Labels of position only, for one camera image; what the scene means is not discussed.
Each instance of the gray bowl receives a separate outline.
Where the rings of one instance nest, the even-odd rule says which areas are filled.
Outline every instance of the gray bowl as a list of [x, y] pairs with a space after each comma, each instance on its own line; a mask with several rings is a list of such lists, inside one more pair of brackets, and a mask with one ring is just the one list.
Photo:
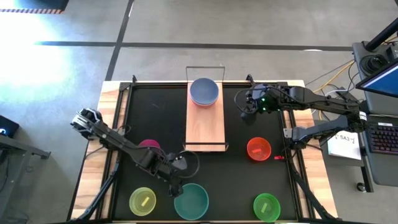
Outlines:
[[202, 106], [213, 104], [218, 98], [218, 86], [209, 78], [193, 81], [190, 89], [192, 100]]

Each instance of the orange bowl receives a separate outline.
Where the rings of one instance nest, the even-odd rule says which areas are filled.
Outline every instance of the orange bowl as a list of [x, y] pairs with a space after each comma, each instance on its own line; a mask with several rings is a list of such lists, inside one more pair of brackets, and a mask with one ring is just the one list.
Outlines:
[[264, 161], [271, 155], [271, 145], [260, 137], [250, 139], [247, 150], [249, 157], [255, 161]]

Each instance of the chair wheel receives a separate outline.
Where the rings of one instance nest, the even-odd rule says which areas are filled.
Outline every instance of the chair wheel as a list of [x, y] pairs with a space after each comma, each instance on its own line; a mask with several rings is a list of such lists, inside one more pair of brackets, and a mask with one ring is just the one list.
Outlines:
[[360, 192], [364, 192], [366, 193], [366, 189], [365, 189], [365, 184], [364, 183], [357, 183], [356, 184], [356, 189]]

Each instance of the black floor stripe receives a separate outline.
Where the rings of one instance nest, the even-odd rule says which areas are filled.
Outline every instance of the black floor stripe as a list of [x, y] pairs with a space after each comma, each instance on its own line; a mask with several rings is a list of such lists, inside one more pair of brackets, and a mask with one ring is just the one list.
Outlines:
[[114, 47], [116, 42], [87, 42], [87, 41], [37, 41], [35, 45], [67, 46], [67, 47]]
[[137, 48], [175, 48], [175, 49], [243, 49], [243, 50], [322, 50], [351, 52], [346, 46], [306, 46], [306, 45], [261, 45], [261, 44], [190, 44], [190, 43], [139, 43], [139, 42], [85, 42], [85, 41], [38, 41], [44, 46], [80, 46], [80, 47], [137, 47]]
[[259, 44], [189, 44], [189, 43], [122, 43], [122, 47], [175, 49], [244, 49], [244, 50], [321, 50], [351, 52], [345, 46], [259, 45]]
[[134, 3], [134, 0], [129, 0], [129, 2], [127, 4], [126, 12], [124, 12], [122, 25], [120, 26], [118, 39], [116, 41], [116, 46], [114, 47], [114, 50], [113, 50], [113, 54], [112, 54], [112, 57], [111, 57], [111, 61], [109, 63], [108, 71], [106, 72], [105, 81], [111, 81], [112, 80], [114, 68], [116, 66], [116, 62], [118, 61], [121, 44], [122, 44], [122, 41], [123, 41], [123, 38], [124, 38], [124, 34], [126, 33], [127, 24], [129, 23], [130, 11], [132, 11], [132, 4], [133, 3]]

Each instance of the black table surface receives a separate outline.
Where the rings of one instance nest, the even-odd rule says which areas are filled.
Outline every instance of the black table surface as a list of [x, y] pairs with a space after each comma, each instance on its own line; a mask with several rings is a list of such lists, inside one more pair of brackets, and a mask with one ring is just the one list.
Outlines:
[[[279, 220], [296, 220], [291, 182], [286, 162], [274, 160], [284, 147], [280, 114], [258, 114], [257, 121], [247, 126], [240, 118], [233, 98], [245, 87], [224, 87], [224, 125], [226, 152], [202, 152], [200, 170], [183, 184], [203, 186], [209, 196], [207, 212], [200, 220], [258, 220], [253, 201], [261, 193], [274, 195], [280, 202]], [[186, 87], [138, 88], [134, 90], [127, 123], [132, 131], [127, 138], [139, 144], [155, 139], [168, 152], [183, 150], [187, 113]], [[248, 158], [246, 144], [253, 137], [263, 137], [272, 146], [270, 158], [253, 162]], [[156, 194], [155, 209], [144, 217], [130, 211], [129, 198], [139, 187], [148, 187]], [[126, 155], [122, 155], [116, 190], [115, 220], [182, 220], [168, 194], [169, 186], [153, 178]]]

